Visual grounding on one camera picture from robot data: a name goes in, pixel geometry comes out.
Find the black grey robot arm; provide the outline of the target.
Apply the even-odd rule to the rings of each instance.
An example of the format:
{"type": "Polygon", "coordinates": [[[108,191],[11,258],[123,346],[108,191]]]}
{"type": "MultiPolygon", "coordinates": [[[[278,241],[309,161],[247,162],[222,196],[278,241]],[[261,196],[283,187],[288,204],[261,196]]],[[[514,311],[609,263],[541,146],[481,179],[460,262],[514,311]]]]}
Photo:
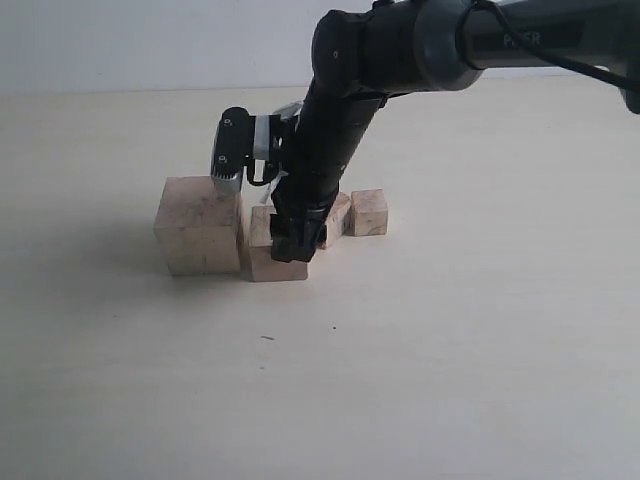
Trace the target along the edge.
{"type": "Polygon", "coordinates": [[[635,1],[377,1],[332,10],[311,46],[313,76],[286,123],[272,193],[271,255],[312,259],[340,179],[393,98],[469,88],[489,69],[555,66],[616,87],[639,109],[635,1]]]}

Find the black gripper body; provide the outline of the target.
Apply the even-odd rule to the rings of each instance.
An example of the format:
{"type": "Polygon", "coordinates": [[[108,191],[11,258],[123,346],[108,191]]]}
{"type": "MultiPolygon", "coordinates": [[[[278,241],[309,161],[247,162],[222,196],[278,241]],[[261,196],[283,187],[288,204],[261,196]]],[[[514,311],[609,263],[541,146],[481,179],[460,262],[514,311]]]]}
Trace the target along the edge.
{"type": "Polygon", "coordinates": [[[302,101],[271,114],[274,155],[282,173],[271,194],[277,219],[328,215],[346,167],[386,100],[379,92],[308,92],[302,101]]]}

